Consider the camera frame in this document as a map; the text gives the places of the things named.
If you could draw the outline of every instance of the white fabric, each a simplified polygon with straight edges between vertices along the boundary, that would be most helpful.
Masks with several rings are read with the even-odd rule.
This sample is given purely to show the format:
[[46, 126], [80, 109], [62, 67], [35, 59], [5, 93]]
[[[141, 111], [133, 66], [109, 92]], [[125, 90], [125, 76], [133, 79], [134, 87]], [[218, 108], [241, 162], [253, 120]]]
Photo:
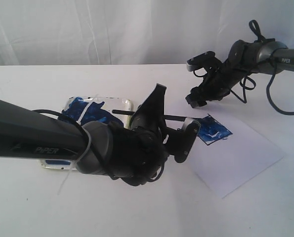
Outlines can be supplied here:
[[252, 19], [294, 48], [294, 0], [0, 0], [0, 65], [223, 60]]

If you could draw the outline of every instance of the white table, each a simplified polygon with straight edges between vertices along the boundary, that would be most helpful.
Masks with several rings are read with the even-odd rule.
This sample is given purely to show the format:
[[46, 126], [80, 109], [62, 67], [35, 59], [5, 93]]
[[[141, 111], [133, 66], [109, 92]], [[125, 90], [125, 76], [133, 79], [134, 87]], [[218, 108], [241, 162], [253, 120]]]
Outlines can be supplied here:
[[[43, 169], [36, 160], [0, 158], [0, 237], [294, 237], [294, 117], [275, 112], [265, 96], [270, 76], [255, 75], [246, 105], [220, 104], [267, 137], [286, 156], [224, 199], [188, 167], [167, 162], [162, 178], [131, 187], [108, 177]], [[27, 109], [59, 111], [71, 96], [125, 97], [137, 106], [156, 83], [166, 106], [200, 80], [185, 65], [0, 67], [0, 99]], [[294, 110], [294, 73], [277, 75], [273, 99]]]

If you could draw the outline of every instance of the robotic arm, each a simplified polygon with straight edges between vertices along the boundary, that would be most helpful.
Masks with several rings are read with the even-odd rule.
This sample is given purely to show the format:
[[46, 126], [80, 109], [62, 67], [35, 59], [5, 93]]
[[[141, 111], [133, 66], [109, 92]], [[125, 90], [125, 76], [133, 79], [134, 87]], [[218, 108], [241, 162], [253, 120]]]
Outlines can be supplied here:
[[186, 160], [200, 127], [192, 118], [172, 116], [184, 120], [182, 128], [166, 126], [165, 91], [157, 84], [132, 115], [130, 129], [98, 121], [81, 127], [69, 117], [63, 118], [72, 124], [39, 114], [60, 113], [29, 111], [0, 100], [0, 157], [77, 160], [77, 170], [84, 174], [122, 178], [132, 186], [154, 182], [169, 155], [177, 163]]
[[[229, 52], [228, 59], [222, 63], [215, 58], [215, 53], [208, 51], [187, 61], [187, 70], [194, 72], [201, 68], [206, 70], [203, 82], [194, 87], [186, 96], [186, 101], [192, 108], [204, 106], [207, 101], [221, 100], [223, 97], [233, 93], [243, 103], [247, 102], [245, 90], [252, 90], [256, 83], [249, 78], [252, 73], [264, 73], [272, 75], [267, 86], [267, 97], [275, 110], [282, 114], [294, 115], [294, 112], [285, 112], [273, 103], [269, 88], [274, 76], [283, 70], [294, 72], [294, 49], [288, 47], [275, 39], [266, 39], [260, 31], [257, 21], [249, 22], [249, 27], [257, 36], [257, 40], [248, 43], [243, 40], [236, 41]], [[249, 80], [253, 87], [247, 87]], [[241, 99], [232, 87], [240, 82], [243, 87], [244, 98]]]

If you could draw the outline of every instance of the white backdrop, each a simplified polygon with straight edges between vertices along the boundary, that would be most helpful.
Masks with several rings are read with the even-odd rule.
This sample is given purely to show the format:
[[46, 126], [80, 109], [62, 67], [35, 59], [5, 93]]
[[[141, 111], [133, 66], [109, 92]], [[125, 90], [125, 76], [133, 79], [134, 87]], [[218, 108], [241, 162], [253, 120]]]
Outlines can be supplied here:
[[223, 60], [252, 19], [294, 47], [294, 0], [0, 0], [0, 65]]

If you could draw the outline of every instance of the paper sheet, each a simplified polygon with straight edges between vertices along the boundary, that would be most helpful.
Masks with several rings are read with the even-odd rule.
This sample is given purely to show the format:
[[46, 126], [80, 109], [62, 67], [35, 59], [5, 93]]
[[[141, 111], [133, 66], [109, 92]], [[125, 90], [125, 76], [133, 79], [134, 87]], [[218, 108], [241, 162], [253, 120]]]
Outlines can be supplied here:
[[[217, 103], [192, 109], [185, 101], [168, 107], [166, 114], [193, 118], [208, 117], [218, 128], [206, 124], [188, 156], [196, 174], [221, 198], [279, 161], [284, 153], [265, 137], [227, 113]], [[181, 122], [168, 121], [181, 127]]]

